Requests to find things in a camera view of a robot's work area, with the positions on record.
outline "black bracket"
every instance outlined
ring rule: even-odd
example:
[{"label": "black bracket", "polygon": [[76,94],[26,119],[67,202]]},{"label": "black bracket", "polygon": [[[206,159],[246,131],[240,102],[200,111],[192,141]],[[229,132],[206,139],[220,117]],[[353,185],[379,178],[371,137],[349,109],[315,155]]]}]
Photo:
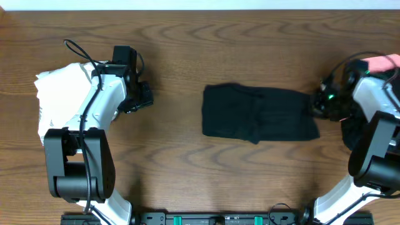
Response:
[{"label": "black bracket", "polygon": [[[92,177],[92,200],[103,203],[113,193],[115,184],[115,167],[106,133],[101,129],[89,129],[83,134]],[[69,203],[86,200],[88,196],[84,162],[67,159],[67,156],[75,155],[79,148],[78,131],[49,129],[44,136],[50,193]]]}]

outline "green connector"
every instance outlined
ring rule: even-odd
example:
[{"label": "green connector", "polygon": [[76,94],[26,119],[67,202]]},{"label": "green connector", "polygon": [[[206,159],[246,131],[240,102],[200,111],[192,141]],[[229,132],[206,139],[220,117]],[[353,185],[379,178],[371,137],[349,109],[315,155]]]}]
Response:
[{"label": "green connector", "polygon": [[254,225],[263,225],[263,218],[261,216],[255,216]]},{"label": "green connector", "polygon": [[182,225],[182,217],[174,216],[174,225]]}]

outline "white cloth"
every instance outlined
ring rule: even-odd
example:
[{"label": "white cloth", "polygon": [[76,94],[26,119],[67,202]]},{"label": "white cloth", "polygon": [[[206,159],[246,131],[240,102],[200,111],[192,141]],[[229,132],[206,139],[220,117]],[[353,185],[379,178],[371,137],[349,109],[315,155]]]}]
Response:
[{"label": "white cloth", "polygon": [[34,82],[39,99],[39,134],[50,128],[63,128],[76,114],[91,88],[93,65],[72,63],[62,69],[42,72]]}]

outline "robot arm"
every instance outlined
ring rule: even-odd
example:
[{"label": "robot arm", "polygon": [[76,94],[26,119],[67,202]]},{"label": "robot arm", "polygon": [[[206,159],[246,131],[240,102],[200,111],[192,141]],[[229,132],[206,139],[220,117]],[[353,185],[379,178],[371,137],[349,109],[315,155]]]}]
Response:
[{"label": "robot arm", "polygon": [[313,223],[343,224],[348,216],[377,199],[377,196],[393,198],[391,195],[400,189],[400,157],[391,152],[392,148],[397,148],[399,142],[399,93],[392,84],[383,88],[385,81],[378,78],[392,76],[391,73],[369,74],[370,70],[373,68],[366,61],[350,62],[345,68],[343,78],[346,82],[341,96],[339,94],[337,99],[327,102],[330,109],[325,110],[324,114],[333,120],[351,116],[347,110],[338,110],[337,105],[357,103],[368,124],[352,150],[348,164],[349,174],[326,195],[311,204],[307,214],[310,218],[315,218]]},{"label": "robot arm", "polygon": [[[130,113],[153,104],[146,82],[136,74],[135,50],[115,46],[112,61],[98,64],[102,89],[87,112],[84,127],[87,161],[91,171],[92,212],[102,224],[134,223],[132,205],[115,190],[115,167],[106,132],[118,111]],[[79,123],[88,102],[98,88],[99,78],[92,74],[92,86],[76,115],[62,129],[49,129],[44,137],[47,178],[51,194],[69,203],[86,205],[88,184],[83,162],[68,161],[67,156],[81,153]]]}]

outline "wood grain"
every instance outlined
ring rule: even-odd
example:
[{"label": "wood grain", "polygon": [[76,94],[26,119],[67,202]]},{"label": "wood grain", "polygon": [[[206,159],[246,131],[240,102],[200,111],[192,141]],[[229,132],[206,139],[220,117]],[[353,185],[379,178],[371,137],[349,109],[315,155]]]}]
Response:
[{"label": "wood grain", "polygon": [[[144,57],[154,105],[124,114],[109,132],[116,187],[136,205],[169,211],[294,208],[347,173],[340,125],[317,121],[321,138],[253,145],[201,134],[206,84],[239,82],[311,93],[339,60],[358,51],[400,53],[398,11],[8,12],[0,24],[0,224],[59,224],[80,207],[48,191],[33,82],[43,71],[128,44]],[[399,224],[400,201],[364,209]]]},{"label": "wood grain", "polygon": [[3,16],[4,16],[4,9],[0,6],[0,22],[1,22],[1,19],[3,18]]}]

